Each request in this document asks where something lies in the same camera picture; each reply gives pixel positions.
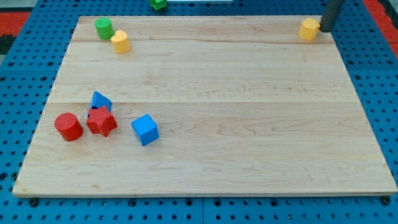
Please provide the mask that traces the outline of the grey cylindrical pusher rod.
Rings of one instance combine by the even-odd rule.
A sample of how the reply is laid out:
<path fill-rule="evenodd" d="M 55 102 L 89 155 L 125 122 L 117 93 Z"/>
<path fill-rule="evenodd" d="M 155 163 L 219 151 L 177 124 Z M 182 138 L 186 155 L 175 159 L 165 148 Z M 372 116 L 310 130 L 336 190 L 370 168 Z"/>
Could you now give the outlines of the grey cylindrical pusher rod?
<path fill-rule="evenodd" d="M 329 33 L 333 30 L 345 2 L 346 0 L 329 0 L 320 19 L 320 32 Z"/>

